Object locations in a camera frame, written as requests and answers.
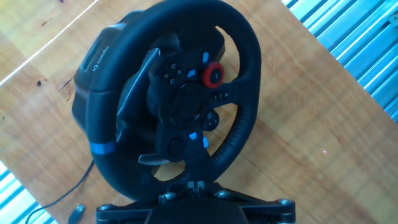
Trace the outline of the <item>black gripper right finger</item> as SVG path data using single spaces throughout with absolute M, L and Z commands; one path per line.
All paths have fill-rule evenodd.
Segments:
M 288 198 L 262 200 L 222 187 L 219 183 L 197 183 L 197 196 L 210 199 L 215 205 L 215 216 L 227 223 L 294 224 L 295 202 Z

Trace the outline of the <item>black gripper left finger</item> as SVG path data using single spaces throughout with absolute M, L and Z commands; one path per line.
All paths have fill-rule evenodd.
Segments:
M 117 206 L 103 204 L 96 209 L 96 224 L 145 223 L 150 213 L 159 205 L 192 196 L 197 192 L 197 183 L 188 182 L 184 187 L 173 187 L 157 197 Z

